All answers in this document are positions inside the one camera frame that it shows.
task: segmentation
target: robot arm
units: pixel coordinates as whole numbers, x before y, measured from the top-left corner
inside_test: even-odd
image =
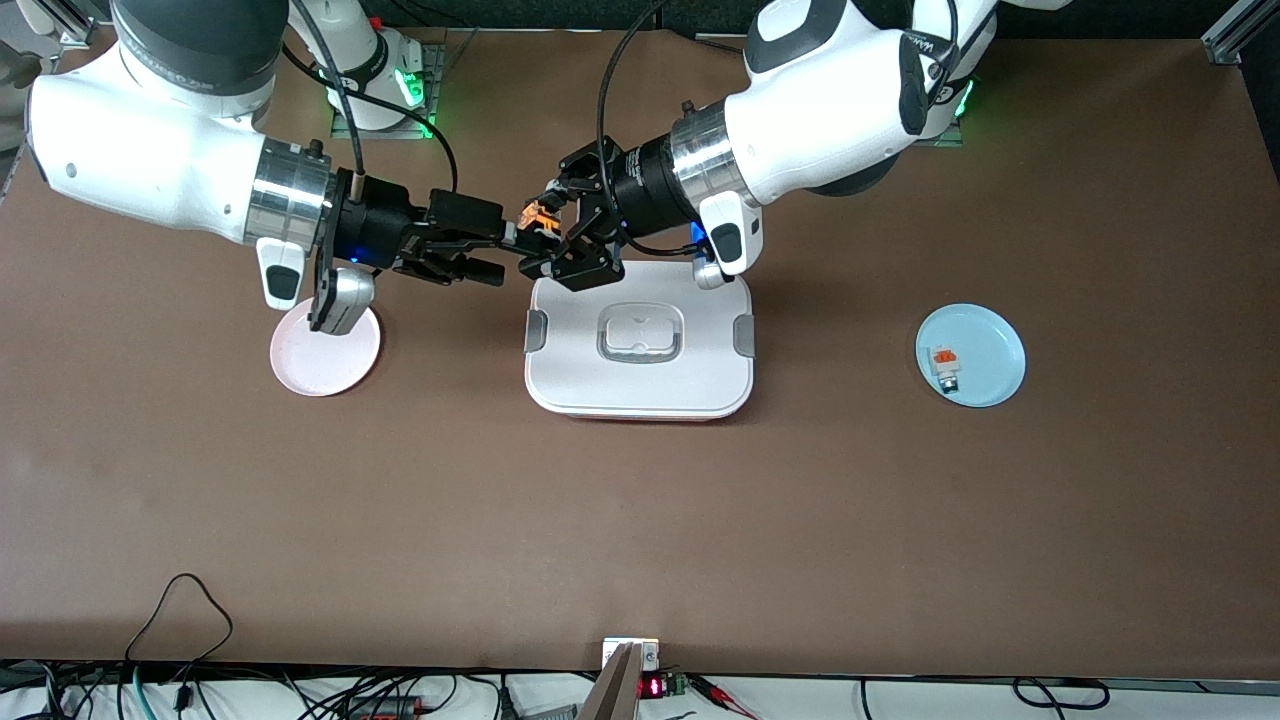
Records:
[[[357,0],[307,5],[347,79],[404,102],[394,72],[421,46],[396,31],[375,32]],[[340,258],[362,255],[361,223],[346,223],[347,234],[330,232],[343,213],[366,208],[338,195],[339,174],[323,146],[303,149],[255,129],[274,88],[288,0],[219,3],[216,12],[202,3],[114,0],[111,10],[119,42],[81,69],[38,78],[31,91],[28,143],[54,190],[253,247],[266,302],[279,310],[297,302],[307,258],[326,236]],[[358,100],[352,105],[360,127],[401,118]],[[415,219],[404,210],[404,225]],[[390,231],[393,241],[401,229]],[[369,255],[381,259],[380,266],[393,261]],[[360,315],[343,307],[361,310],[372,300],[372,274],[330,263],[332,254],[317,269],[328,302],[314,314],[312,329],[342,334]]]
[[[904,149],[950,126],[995,36],[996,4],[916,0],[910,28],[881,29],[851,0],[774,0],[748,35],[748,90],[696,111],[686,104],[669,133],[630,151],[607,140],[603,176],[594,145],[564,159],[526,215],[577,201],[566,241],[586,261],[543,274],[561,270],[579,288],[614,282],[620,246],[698,222],[709,237],[695,277],[723,284],[760,254],[762,206],[795,190],[863,192]]]

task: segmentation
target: red digital display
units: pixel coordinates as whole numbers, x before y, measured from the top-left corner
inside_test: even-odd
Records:
[[[666,697],[666,683],[662,680],[662,673],[645,673],[640,678],[640,687],[636,688],[636,694],[640,700],[655,700],[659,697]]]

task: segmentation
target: green led light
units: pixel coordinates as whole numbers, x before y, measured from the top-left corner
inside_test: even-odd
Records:
[[[426,97],[426,94],[422,91],[422,78],[413,73],[397,69],[396,85],[401,86],[401,92],[404,94],[404,101],[408,102],[410,108],[417,108],[422,104],[422,99]]]
[[[970,79],[968,85],[964,86],[964,92],[960,94],[960,104],[956,105],[956,118],[964,114],[964,104],[969,100],[969,94],[973,92],[973,81]]]

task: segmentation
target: blue plate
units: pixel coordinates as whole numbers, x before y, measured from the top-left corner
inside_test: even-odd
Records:
[[[942,392],[929,363],[934,347],[950,348],[960,361],[960,388]],[[1018,392],[1027,377],[1027,351],[1018,332],[980,305],[960,302],[933,311],[915,336],[915,360],[924,382],[938,395],[966,407],[991,407]]]

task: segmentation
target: wire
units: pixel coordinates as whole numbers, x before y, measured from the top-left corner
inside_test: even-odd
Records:
[[[465,26],[465,27],[476,27],[476,26],[475,26],[474,23],[468,23],[468,22],[466,22],[465,19],[462,19],[462,18],[460,18],[460,17],[454,15],[453,13],[445,13],[444,10],[440,10],[440,9],[438,9],[438,8],[433,8],[433,6],[428,5],[426,3],[422,3],[421,0],[408,0],[408,1],[410,1],[410,3],[411,3],[411,4],[413,5],[413,6],[415,6],[415,8],[419,8],[419,9],[421,9],[421,10],[425,10],[425,12],[428,12],[428,13],[435,13],[436,15],[440,15],[442,18],[444,18],[444,19],[447,19],[447,20],[453,20],[453,22],[456,22],[456,23],[458,23],[458,24],[461,24],[461,26]],[[398,0],[392,0],[392,5],[396,5],[397,8],[401,8],[401,4],[399,4],[399,1],[398,1]],[[415,15],[413,13],[410,13],[410,12],[408,12],[407,9],[404,9],[404,8],[401,8],[401,9],[402,9],[402,10],[404,10],[404,14],[406,14],[406,15],[408,15],[408,17],[413,18],[413,20],[416,20],[416,22],[420,22],[420,23],[422,23],[422,19],[421,19],[421,18],[419,18],[417,15]]]
[[[951,61],[947,65],[947,77],[960,64],[960,12],[956,9],[956,0],[947,0],[947,14],[951,17]]]
[[[412,3],[413,6],[419,8],[420,10],[425,10],[428,13],[434,13],[436,15],[440,15],[444,19],[453,20],[453,22],[456,22],[456,23],[458,23],[458,24],[461,24],[463,27],[471,28],[471,32],[467,35],[467,38],[463,40],[462,45],[460,45],[458,49],[453,51],[453,56],[444,59],[444,69],[453,69],[453,67],[458,64],[458,60],[462,59],[462,54],[466,53],[467,47],[471,46],[471,41],[476,38],[476,33],[480,32],[480,26],[477,26],[475,23],[468,23],[467,20],[465,20],[465,19],[462,19],[462,18],[460,18],[460,17],[452,14],[452,13],[445,13],[444,10],[439,10],[436,8],[433,8],[430,5],[420,3],[419,0],[408,0],[408,1]],[[396,8],[398,8],[399,12],[404,13],[406,15],[408,15],[408,18],[411,20],[413,20],[415,23],[417,23],[417,24],[420,24],[422,27],[429,27],[429,26],[434,24],[434,23],[430,23],[426,19],[424,19],[422,15],[419,15],[413,10],[406,8],[404,4],[401,3],[401,0],[390,0],[390,3],[392,3],[392,5],[396,5]]]
[[[1021,691],[1021,685],[1024,683],[1036,685],[1036,688],[1039,689],[1039,692],[1044,693],[1044,697],[1048,702],[1032,700],[1024,696]],[[1103,707],[1107,706],[1108,702],[1111,702],[1111,691],[1098,680],[1085,680],[1085,687],[1102,691],[1102,700],[1100,700],[1098,702],[1085,702],[1085,703],[1061,702],[1060,700],[1057,700],[1057,697],[1053,696],[1052,692],[1050,692],[1047,687],[1044,687],[1044,683],[1037,680],[1036,678],[1014,678],[1014,694],[1018,696],[1018,700],[1023,701],[1024,705],[1038,707],[1041,710],[1052,708],[1057,714],[1059,720],[1066,720],[1066,715],[1062,712],[1064,710],[1083,710],[1083,711],[1102,710]]]
[[[472,683],[484,683],[493,688],[493,692],[498,696],[497,701],[493,703],[493,720],[498,720],[498,712],[502,710],[502,691],[493,683],[493,680],[485,680],[484,678],[476,678],[474,675],[462,675],[463,678],[471,680]]]
[[[742,49],[741,47],[733,47],[732,45],[724,45],[723,42],[716,42],[714,40],[704,40],[701,37],[695,37],[694,42],[696,42],[699,45],[705,45],[708,47],[714,47],[717,50],[723,50],[726,53],[732,53],[735,55],[741,55],[742,54]]]
[[[151,702],[147,701],[146,693],[142,692],[142,676],[141,666],[133,667],[133,693],[138,696],[138,705],[142,706],[142,715],[146,715],[147,720],[156,720],[156,714],[151,710]]]
[[[196,696],[200,697],[200,705],[205,707],[205,715],[209,715],[209,720],[218,720],[218,716],[214,715],[214,708],[209,707],[209,700],[205,697],[205,687],[200,684],[198,678],[196,679],[195,685]]]
[[[123,667],[123,664],[116,664],[115,667],[120,669],[120,667]],[[87,702],[88,703],[88,715],[84,717],[84,720],[92,720],[92,717],[93,717],[93,691],[96,691],[99,687],[101,687],[101,684],[106,680],[106,675],[109,673],[110,673],[110,669],[109,667],[104,667],[102,671],[101,671],[101,674],[97,676],[97,680],[93,680],[93,684],[90,685],[88,689],[84,689],[84,685],[81,684],[81,689],[84,691],[84,697],[82,697],[81,701],[78,703],[76,703],[76,710],[73,710],[72,714],[68,715],[68,717],[79,717],[79,712],[81,712],[81,710],[84,708],[84,703]]]
[[[329,82],[333,83],[333,91],[338,94],[338,104],[342,106],[342,115],[347,119],[347,131],[351,135],[351,151],[356,156],[356,174],[365,174],[365,154],[360,147],[360,129],[356,127],[356,115],[351,111],[351,100],[347,99],[347,86],[342,82],[342,73],[338,69],[338,63],[333,60],[333,53],[329,51],[329,44],[325,42],[324,36],[320,33],[320,26],[316,24],[316,19],[311,17],[311,10],[307,9],[303,0],[293,0],[293,8],[302,17],[302,22],[306,23],[307,31],[311,37],[315,38],[316,46],[320,47],[320,58],[324,60],[324,69],[329,74]]]
[[[457,675],[449,675],[449,678],[453,679],[453,688],[449,689],[449,694],[444,696],[444,700],[440,701],[440,705],[436,705],[435,707],[425,707],[425,708],[422,708],[422,715],[430,715],[430,714],[433,714],[433,712],[443,708],[445,705],[449,705],[449,701],[453,700],[454,693],[458,692],[458,676]]]
[[[282,50],[284,53],[284,58],[287,60],[289,60],[289,63],[292,63],[293,67],[296,67],[298,70],[301,70],[305,76],[310,77],[315,82],[319,82],[320,85],[329,85],[324,79],[324,77],[321,77],[312,68],[307,67],[306,63],[303,63],[297,55],[294,55],[293,51],[289,50],[288,46],[283,46]],[[458,160],[453,155],[453,147],[449,145],[449,141],[445,140],[444,133],[440,132],[440,128],[435,127],[435,123],[433,123],[431,120],[424,118],[420,113],[415,113],[413,110],[408,110],[406,108],[401,108],[399,105],[397,105],[394,102],[388,102],[387,100],[383,100],[381,97],[374,97],[372,95],[366,95],[366,94],[364,94],[364,92],[361,92],[358,90],[348,90],[347,94],[351,95],[352,97],[355,97],[356,100],[364,100],[365,102],[369,102],[370,105],[378,105],[379,108],[385,108],[388,110],[394,110],[394,111],[404,115],[406,118],[408,118],[408,119],[419,123],[420,126],[425,127],[426,129],[429,129],[431,132],[431,135],[435,137],[435,140],[438,140],[440,142],[440,149],[444,150],[444,156],[448,158],[448,160],[449,160],[449,177],[451,177],[451,186],[449,187],[451,187],[452,192],[457,192],[458,191]]]
[[[863,720],[872,720],[872,708],[867,705],[867,679],[858,680],[858,697],[863,701]]]
[[[613,50],[613,56],[609,58],[609,64],[604,68],[604,77],[600,79],[600,96],[595,104],[595,154],[600,160],[600,186],[604,190],[604,199],[609,204],[611,211],[620,211],[620,208],[618,200],[613,195],[613,178],[609,176],[609,161],[604,155],[604,106],[609,97],[609,83],[613,82],[613,72],[617,69],[618,61],[622,59],[622,53],[626,51],[627,45],[631,44],[631,38],[640,32],[640,26],[657,14],[658,10],[660,10],[662,6],[669,1],[671,0],[654,0],[654,3],[649,5],[649,9],[636,17],[635,22],[631,23],[631,27],[622,33],[622,40],[618,41],[618,46]],[[698,246],[692,243],[671,250],[658,250],[655,247],[641,245],[625,231],[622,236],[631,247],[635,247],[645,255],[657,258],[676,258],[698,252]]]
[[[229,612],[227,612],[227,609],[219,605],[216,600],[214,600],[212,593],[209,592],[209,587],[205,585],[205,580],[201,580],[200,577],[193,573],[178,573],[173,578],[169,578],[169,583],[165,584],[164,592],[160,593],[160,600],[156,602],[155,610],[151,611],[151,616],[147,618],[147,621],[142,624],[142,628],[133,634],[133,639],[131,639],[129,644],[124,648],[125,662],[134,662],[133,646],[136,646],[138,641],[142,638],[142,635],[145,635],[146,632],[151,629],[151,624],[156,621],[156,616],[160,615],[160,610],[164,607],[164,601],[169,597],[169,591],[172,591],[173,585],[177,584],[177,582],[183,578],[187,578],[193,583],[196,583],[197,585],[200,585],[200,592],[205,593],[205,600],[207,600],[209,605],[212,605],[214,610],[216,610],[218,614],[223,616],[223,620],[227,621],[227,634],[223,635],[223,639],[218,641],[216,643],[212,644],[212,647],[196,656],[196,659],[192,660],[189,665],[195,665],[196,662],[200,662],[206,657],[209,657],[210,655],[218,652],[219,648],[227,644],[227,641],[232,639],[232,633],[236,632],[236,623],[232,621],[232,616]]]

